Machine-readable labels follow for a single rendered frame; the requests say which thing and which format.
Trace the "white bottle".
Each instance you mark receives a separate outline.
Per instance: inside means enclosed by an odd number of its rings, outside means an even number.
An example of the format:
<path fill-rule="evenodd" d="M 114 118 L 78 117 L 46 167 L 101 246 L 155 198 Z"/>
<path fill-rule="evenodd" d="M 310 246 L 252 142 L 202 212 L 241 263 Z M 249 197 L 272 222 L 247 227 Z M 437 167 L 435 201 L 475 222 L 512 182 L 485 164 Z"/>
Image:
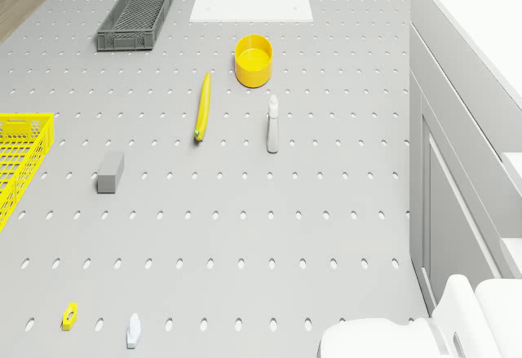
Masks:
<path fill-rule="evenodd" d="M 277 153 L 279 150 L 278 113 L 278 99 L 276 95 L 271 95 L 268 101 L 267 151 L 269 153 Z"/>

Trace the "grey cube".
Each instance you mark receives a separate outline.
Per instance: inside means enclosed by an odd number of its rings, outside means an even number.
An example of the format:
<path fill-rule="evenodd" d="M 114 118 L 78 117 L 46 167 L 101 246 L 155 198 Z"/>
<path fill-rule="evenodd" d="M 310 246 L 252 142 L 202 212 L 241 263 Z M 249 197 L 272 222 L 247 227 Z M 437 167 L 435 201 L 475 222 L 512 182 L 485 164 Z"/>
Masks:
<path fill-rule="evenodd" d="M 115 193 L 124 171 L 124 152 L 108 152 L 98 170 L 97 192 Z"/>

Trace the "white cabinet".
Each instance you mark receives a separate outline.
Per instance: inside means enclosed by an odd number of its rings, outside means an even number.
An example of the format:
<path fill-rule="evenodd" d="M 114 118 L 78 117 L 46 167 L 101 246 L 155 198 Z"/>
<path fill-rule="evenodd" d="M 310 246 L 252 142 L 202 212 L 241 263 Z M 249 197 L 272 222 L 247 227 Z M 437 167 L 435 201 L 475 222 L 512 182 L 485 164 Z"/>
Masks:
<path fill-rule="evenodd" d="M 410 0 L 409 251 L 446 281 L 522 277 L 522 0 Z"/>

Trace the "yellow basket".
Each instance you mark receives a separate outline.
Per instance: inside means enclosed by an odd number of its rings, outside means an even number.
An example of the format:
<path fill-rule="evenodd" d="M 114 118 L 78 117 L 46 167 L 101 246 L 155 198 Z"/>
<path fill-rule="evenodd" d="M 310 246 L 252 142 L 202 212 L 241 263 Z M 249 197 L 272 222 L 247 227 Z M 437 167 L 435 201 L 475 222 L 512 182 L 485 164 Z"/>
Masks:
<path fill-rule="evenodd" d="M 53 142 L 53 114 L 0 113 L 0 231 Z"/>

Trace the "yellow bowl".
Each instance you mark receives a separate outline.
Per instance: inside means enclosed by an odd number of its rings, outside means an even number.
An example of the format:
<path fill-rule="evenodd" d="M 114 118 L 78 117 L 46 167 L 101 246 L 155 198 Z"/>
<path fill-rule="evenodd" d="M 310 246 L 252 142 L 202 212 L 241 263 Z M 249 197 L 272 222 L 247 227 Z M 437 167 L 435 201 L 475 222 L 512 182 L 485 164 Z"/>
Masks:
<path fill-rule="evenodd" d="M 249 88 L 264 85 L 272 75 L 272 54 L 272 45 L 264 36 L 244 36 L 234 51 L 237 80 Z"/>

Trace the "yellow nut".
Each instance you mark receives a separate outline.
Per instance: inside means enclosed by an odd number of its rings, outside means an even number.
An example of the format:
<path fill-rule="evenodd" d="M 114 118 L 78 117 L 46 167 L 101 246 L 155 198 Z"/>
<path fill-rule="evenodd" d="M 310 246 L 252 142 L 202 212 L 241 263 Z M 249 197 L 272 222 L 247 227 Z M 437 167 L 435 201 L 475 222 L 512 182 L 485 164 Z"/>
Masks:
<path fill-rule="evenodd" d="M 62 318 L 62 330 L 63 331 L 70 331 L 72 327 L 74 326 L 75 322 L 77 320 L 77 303 L 72 302 L 70 303 L 63 314 Z"/>

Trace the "dark grey basket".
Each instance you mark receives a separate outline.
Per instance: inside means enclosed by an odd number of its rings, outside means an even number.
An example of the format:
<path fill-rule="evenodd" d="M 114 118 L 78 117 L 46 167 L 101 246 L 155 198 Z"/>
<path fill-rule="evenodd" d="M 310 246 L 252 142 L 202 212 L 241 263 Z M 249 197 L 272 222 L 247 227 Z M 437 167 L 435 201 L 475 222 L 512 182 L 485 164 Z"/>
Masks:
<path fill-rule="evenodd" d="M 97 50 L 152 50 L 172 2 L 117 0 L 98 30 Z"/>

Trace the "banana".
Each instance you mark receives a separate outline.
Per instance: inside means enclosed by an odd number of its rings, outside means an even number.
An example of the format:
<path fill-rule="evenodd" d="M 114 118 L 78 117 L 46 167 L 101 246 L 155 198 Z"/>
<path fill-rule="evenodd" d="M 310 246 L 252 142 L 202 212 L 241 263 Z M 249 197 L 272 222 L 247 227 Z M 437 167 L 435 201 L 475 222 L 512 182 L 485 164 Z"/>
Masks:
<path fill-rule="evenodd" d="M 201 142 L 206 133 L 210 111 L 210 73 L 206 73 L 201 88 L 201 96 L 197 114 L 197 123 L 194 130 L 194 139 Z"/>

